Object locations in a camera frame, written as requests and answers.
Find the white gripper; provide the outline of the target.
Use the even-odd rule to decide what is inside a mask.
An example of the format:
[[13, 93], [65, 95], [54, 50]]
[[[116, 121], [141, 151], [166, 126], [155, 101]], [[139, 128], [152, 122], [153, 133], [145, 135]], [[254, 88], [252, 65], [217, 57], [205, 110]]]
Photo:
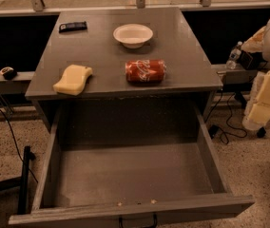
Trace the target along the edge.
[[244, 111], [242, 125], [255, 131], [266, 126], [270, 120], [270, 70], [259, 72], [250, 91], [250, 99]]

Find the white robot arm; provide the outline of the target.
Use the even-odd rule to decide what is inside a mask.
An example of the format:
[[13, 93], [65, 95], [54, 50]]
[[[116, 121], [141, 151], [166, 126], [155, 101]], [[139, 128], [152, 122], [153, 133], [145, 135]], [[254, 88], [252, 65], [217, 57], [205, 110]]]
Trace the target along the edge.
[[[260, 52], [270, 63], [270, 19], [267, 24], [251, 36], [241, 49], [245, 52]], [[247, 130], [259, 130], [270, 121], [270, 70], [259, 72], [255, 77], [250, 98], [244, 110], [242, 125]]]

